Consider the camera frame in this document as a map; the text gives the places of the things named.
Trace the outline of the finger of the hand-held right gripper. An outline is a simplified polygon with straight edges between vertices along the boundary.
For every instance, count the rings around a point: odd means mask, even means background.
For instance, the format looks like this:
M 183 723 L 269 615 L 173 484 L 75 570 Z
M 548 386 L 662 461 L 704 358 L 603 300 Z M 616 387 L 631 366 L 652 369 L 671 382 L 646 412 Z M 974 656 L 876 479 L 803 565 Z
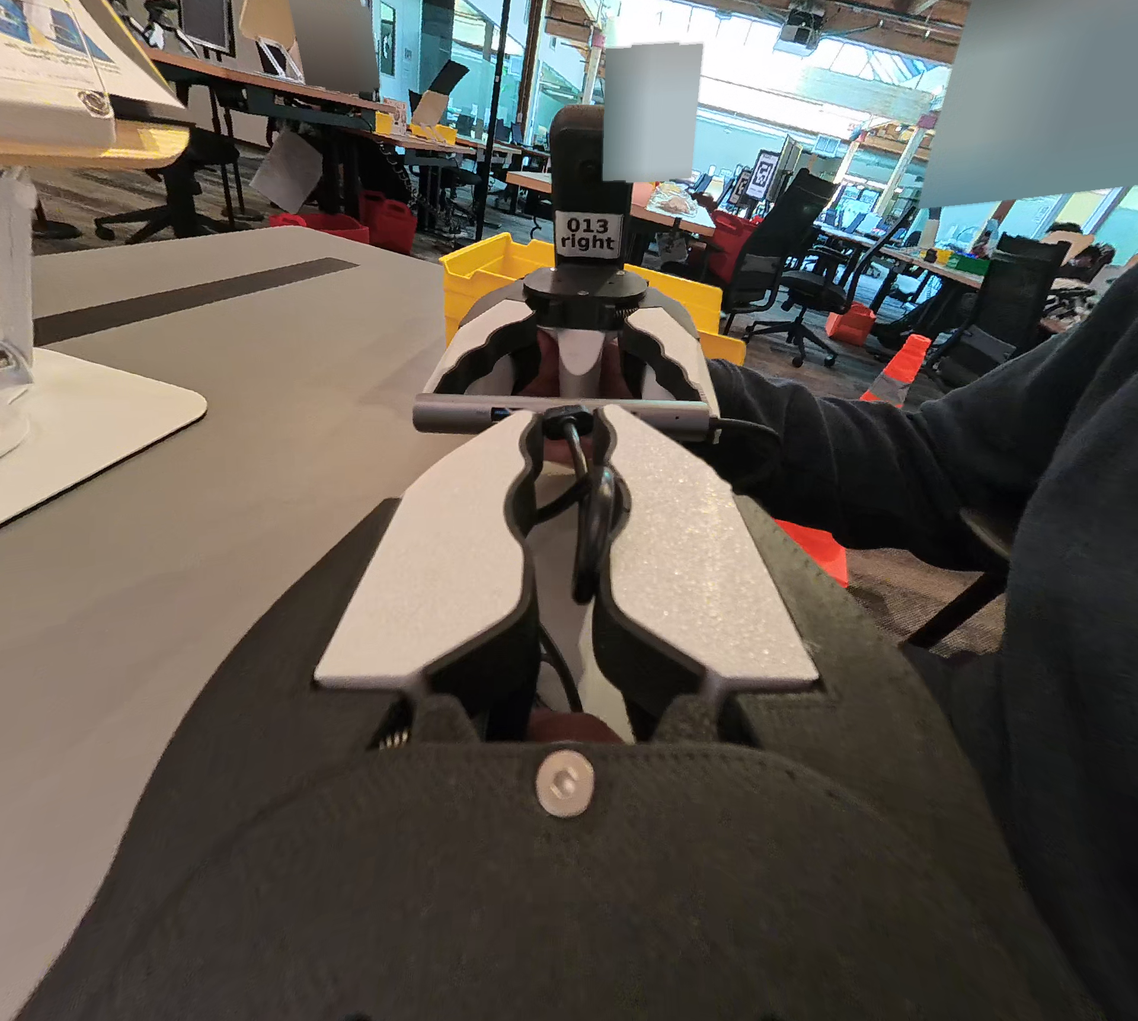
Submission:
M 432 373 L 443 396 L 511 398 L 541 373 L 537 316 L 525 300 L 498 300 L 459 327 Z
M 620 372 L 632 400 L 709 404 L 701 336 L 684 306 L 640 306 L 618 331 Z

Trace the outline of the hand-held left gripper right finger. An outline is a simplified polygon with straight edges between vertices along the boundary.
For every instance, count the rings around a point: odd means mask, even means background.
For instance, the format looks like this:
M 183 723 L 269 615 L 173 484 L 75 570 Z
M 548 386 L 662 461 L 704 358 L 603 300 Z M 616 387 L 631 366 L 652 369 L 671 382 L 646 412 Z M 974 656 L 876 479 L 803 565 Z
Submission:
M 774 525 L 622 405 L 594 421 L 594 662 L 635 741 L 679 698 L 809 694 L 820 674 L 759 544 Z

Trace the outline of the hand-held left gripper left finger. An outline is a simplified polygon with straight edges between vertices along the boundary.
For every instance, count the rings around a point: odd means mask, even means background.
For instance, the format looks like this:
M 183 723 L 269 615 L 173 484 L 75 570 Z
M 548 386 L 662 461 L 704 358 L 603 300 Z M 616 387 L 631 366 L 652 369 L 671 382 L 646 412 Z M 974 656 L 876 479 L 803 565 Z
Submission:
M 516 412 L 417 478 L 315 666 L 319 686 L 452 695 L 488 740 L 522 738 L 541 664 L 527 534 L 542 466 L 541 417 Z

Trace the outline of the grey usb hub with cable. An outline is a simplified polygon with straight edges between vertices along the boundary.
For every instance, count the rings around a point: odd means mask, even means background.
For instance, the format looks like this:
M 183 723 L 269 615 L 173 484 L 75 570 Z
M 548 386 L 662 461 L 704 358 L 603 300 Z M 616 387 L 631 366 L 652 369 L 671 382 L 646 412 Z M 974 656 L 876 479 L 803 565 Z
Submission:
M 725 435 L 759 442 L 765 450 L 781 448 L 781 438 L 772 427 L 737 418 L 724 418 L 712 404 L 679 401 L 600 400 L 574 393 L 568 398 L 541 398 L 518 394 L 511 398 L 484 396 L 443 396 L 432 392 L 417 395 L 412 410 L 419 431 L 475 435 L 487 431 L 506 419 L 527 412 L 537 418 L 545 439 L 564 440 L 574 453 L 574 472 L 589 477 L 589 494 L 617 494 L 625 486 L 625 474 L 610 463 L 610 453 L 588 453 L 585 439 L 595 437 L 605 407 L 620 409 L 640 425 L 662 434 L 669 440 L 698 448 L 718 445 Z

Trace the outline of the yellow plastic bin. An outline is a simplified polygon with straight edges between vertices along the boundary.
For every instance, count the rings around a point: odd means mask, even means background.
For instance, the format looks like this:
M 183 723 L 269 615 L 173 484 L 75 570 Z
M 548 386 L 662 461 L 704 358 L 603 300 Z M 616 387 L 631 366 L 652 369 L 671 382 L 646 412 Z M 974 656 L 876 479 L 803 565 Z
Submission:
M 453 339 L 476 302 L 541 267 L 553 267 L 554 261 L 551 242 L 520 244 L 506 232 L 444 255 L 439 263 L 445 271 L 443 289 L 446 341 Z M 719 331 L 723 293 L 718 287 L 700 285 L 637 265 L 632 265 L 629 271 L 686 308 L 699 331 L 706 359 L 728 361 L 735 367 L 747 364 L 747 343 Z

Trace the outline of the person's right forearm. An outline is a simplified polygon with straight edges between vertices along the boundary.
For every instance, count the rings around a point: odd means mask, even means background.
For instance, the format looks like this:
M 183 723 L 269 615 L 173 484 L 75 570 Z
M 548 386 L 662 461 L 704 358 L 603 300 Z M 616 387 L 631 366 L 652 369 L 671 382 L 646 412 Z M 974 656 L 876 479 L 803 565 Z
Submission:
M 710 373 L 725 418 L 770 431 L 729 431 L 707 451 L 736 492 L 846 547 L 899 549 L 957 571 L 980 558 L 960 512 L 1020 513 L 1082 393 L 1057 345 L 913 412 L 820 398 L 725 361 Z

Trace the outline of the person's right hand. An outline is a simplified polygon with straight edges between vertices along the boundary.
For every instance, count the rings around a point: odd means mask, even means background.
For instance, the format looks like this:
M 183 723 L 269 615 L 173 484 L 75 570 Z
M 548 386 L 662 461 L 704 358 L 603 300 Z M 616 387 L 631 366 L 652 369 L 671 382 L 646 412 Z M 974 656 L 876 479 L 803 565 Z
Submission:
M 541 352 L 538 372 L 531 381 L 520 389 L 521 395 L 539 396 L 541 398 L 561 398 L 560 353 L 556 337 L 550 331 L 538 331 L 537 341 Z M 600 384 L 595 398 L 630 400 L 632 392 L 622 374 L 620 351 L 617 341 L 607 338 L 600 356 Z M 574 453 L 564 440 L 546 439 L 544 445 L 545 463 L 556 463 L 574 468 Z

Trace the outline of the wooden work table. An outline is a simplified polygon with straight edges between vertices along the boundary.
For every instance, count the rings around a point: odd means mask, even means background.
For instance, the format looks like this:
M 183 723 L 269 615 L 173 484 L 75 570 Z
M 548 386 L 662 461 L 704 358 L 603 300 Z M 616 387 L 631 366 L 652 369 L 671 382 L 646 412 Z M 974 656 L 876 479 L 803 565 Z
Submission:
M 401 143 L 398 137 L 379 132 L 377 118 L 385 114 L 381 102 L 263 73 L 228 68 L 200 57 L 151 47 L 143 50 L 160 75 L 178 90 L 182 102 L 188 102 L 192 87 L 208 91 L 217 132 L 220 116 L 236 112 L 272 121 L 278 135 L 292 129 L 299 135 L 314 135 L 322 162 L 318 201 L 328 215 L 360 216 L 363 195 L 360 150 L 366 142 L 390 147 Z
M 549 173 L 511 171 L 506 182 L 543 196 L 552 195 L 552 178 Z M 692 199 L 684 188 L 671 183 L 662 187 L 650 183 L 633 186 L 630 216 L 653 229 L 683 232 L 700 239 L 710 239 L 716 231 L 710 212 Z

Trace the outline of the black mesh office chair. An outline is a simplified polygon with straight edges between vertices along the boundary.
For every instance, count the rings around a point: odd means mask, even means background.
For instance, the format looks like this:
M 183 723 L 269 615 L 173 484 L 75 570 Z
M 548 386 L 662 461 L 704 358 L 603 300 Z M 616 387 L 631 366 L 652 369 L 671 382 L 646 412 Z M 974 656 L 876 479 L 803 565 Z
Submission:
M 841 255 L 817 247 L 820 216 L 834 194 L 830 181 L 799 168 L 772 209 L 762 217 L 741 248 L 735 267 L 724 290 L 723 334 L 729 334 L 736 318 L 769 310 L 780 293 L 785 294 L 784 310 L 794 308 L 795 316 L 761 326 L 752 322 L 743 334 L 749 343 L 754 336 L 783 335 L 795 355 L 792 364 L 805 364 L 807 346 L 823 353 L 824 367 L 836 363 L 838 352 L 806 323 L 808 313 L 843 315 L 853 296 L 838 279 Z

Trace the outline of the small orange bin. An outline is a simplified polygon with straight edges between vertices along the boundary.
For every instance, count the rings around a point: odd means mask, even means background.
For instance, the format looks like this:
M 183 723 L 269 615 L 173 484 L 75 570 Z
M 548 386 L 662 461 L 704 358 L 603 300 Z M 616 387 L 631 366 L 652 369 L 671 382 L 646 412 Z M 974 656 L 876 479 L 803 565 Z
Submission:
M 850 308 L 841 315 L 831 313 L 826 321 L 825 332 L 834 341 L 864 347 L 875 326 L 876 313 L 866 304 L 855 300 Z

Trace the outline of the orange grey striped traffic cone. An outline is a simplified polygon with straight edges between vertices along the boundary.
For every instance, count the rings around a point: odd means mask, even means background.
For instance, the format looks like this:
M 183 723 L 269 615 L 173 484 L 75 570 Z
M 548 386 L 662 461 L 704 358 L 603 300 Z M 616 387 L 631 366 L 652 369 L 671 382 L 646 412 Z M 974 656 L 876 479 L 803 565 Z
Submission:
M 869 388 L 861 393 L 861 402 L 888 404 L 900 410 L 927 357 L 931 344 L 930 338 L 924 335 L 909 335 L 902 343 L 902 348 L 888 361 Z

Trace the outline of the white hanging paper sheet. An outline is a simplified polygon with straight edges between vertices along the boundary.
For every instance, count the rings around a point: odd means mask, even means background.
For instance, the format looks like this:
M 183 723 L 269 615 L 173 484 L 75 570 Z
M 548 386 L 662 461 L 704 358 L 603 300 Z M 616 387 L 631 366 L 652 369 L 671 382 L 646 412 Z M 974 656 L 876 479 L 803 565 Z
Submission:
M 284 130 L 251 176 L 250 187 L 277 208 L 296 215 L 310 200 L 323 175 L 323 156 L 297 132 Z

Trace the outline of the black computer monitor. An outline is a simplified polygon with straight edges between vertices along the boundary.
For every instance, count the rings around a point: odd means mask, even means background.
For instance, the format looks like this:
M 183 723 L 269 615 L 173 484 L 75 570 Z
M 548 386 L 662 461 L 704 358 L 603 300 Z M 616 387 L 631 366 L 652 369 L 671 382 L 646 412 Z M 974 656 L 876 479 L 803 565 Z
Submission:
M 236 57 L 234 0 L 176 0 L 180 30 L 190 46 Z

